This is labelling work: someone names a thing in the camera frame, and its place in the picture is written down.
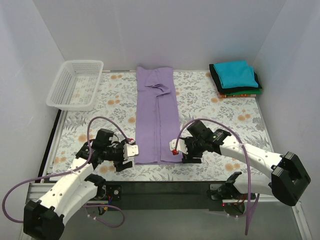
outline white plastic basket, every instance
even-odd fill
[[[64,111],[91,111],[104,63],[72,60],[62,64],[46,99],[48,106]]]

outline teal cloth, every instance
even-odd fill
[[[216,63],[213,66],[223,89],[258,87],[254,77],[254,68],[246,61]]]

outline green cloth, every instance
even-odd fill
[[[261,94],[261,89],[253,89],[253,90],[246,90],[246,91],[237,91],[232,93],[225,93],[227,96],[233,96],[233,95],[241,95],[241,94]]]

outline purple towel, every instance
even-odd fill
[[[174,71],[171,67],[155,70],[136,69],[137,104],[135,141],[139,155],[136,164],[180,163],[182,155],[173,155],[169,142],[180,131]]]

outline flower pattern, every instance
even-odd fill
[[[174,72],[173,80],[181,126],[195,118],[215,119],[230,126],[244,142],[271,150],[255,98],[218,98],[208,72]],[[58,173],[68,169],[87,140],[87,124],[94,117],[112,119],[129,138],[135,138],[136,105],[136,73],[104,73],[93,110],[66,113],[56,155],[51,159],[52,171]],[[212,131],[219,128],[211,122],[205,125]],[[120,141],[123,139],[119,131],[104,120],[93,122],[90,138],[94,138],[101,128],[112,130]],[[184,131],[182,136],[189,136],[188,131]],[[115,172],[113,163],[104,161],[95,173],[107,181],[224,181],[235,171],[246,173],[247,166],[230,157],[205,152],[201,164],[133,165],[122,172]],[[262,174],[254,168],[251,172]]]

